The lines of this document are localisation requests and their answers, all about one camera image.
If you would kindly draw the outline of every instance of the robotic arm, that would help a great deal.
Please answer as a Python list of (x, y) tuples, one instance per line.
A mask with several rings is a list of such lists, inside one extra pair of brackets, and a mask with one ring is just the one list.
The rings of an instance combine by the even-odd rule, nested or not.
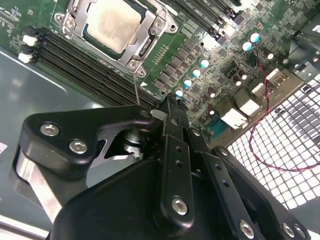
[[(23, 123), (11, 179), (41, 205), (48, 240), (309, 240), (227, 149), (210, 153), (168, 95), (138, 105), (40, 113)], [(139, 161), (88, 188), (91, 166)]]

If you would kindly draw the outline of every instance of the perforated metal panel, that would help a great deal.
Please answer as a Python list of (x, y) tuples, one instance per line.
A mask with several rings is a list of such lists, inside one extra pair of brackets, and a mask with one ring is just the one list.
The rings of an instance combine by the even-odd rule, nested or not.
[[(287, 209), (320, 197), (320, 166), (304, 172), (283, 172), (255, 160), (250, 131), (229, 151)], [(304, 168), (320, 162), (320, 74), (272, 111), (257, 127), (252, 141), (257, 156), (277, 167)]]

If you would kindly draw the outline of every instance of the cpu socket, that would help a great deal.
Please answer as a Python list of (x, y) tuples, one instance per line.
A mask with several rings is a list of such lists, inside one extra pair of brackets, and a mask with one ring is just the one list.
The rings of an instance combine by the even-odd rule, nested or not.
[(145, 1), (153, 11), (138, 0), (71, 0), (66, 13), (56, 13), (54, 20), (67, 39), (143, 78), (143, 62), (158, 39), (178, 31), (164, 3)]

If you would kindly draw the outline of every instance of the motherboard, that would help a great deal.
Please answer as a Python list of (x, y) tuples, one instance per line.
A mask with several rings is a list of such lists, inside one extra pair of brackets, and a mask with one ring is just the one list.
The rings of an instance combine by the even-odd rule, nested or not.
[(208, 138), (244, 129), (276, 92), (319, 0), (2, 0), (0, 46), (105, 106), (185, 101)]

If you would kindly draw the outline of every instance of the ram slot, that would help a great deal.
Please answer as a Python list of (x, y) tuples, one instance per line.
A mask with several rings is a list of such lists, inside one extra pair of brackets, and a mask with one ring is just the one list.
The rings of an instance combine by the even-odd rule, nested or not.
[[(77, 47), (52, 32), (40, 40), (39, 62), (70, 79), (82, 88), (99, 96), (112, 106), (136, 104), (135, 87), (122, 76), (105, 67)], [(140, 104), (152, 109), (160, 101), (142, 89), (138, 89)]]
[(198, 15), (188, 4), (186, 4), (183, 0), (172, 0), (179, 8), (181, 8), (184, 13), (194, 21), (199, 27), (205, 30), (211, 37), (217, 39), (221, 35), (214, 29), (211, 24), (209, 24), (205, 19), (203, 19), (200, 15)]
[(237, 13), (229, 7), (227, 4), (220, 0), (208, 0), (211, 4), (213, 4), (218, 10), (224, 13), (228, 18), (234, 20), (237, 17)]
[(221, 28), (225, 26), (225, 21), (213, 10), (209, 5), (204, 3), (202, 0), (193, 0), (193, 4), (197, 6), (202, 12), (206, 13), (214, 22)]

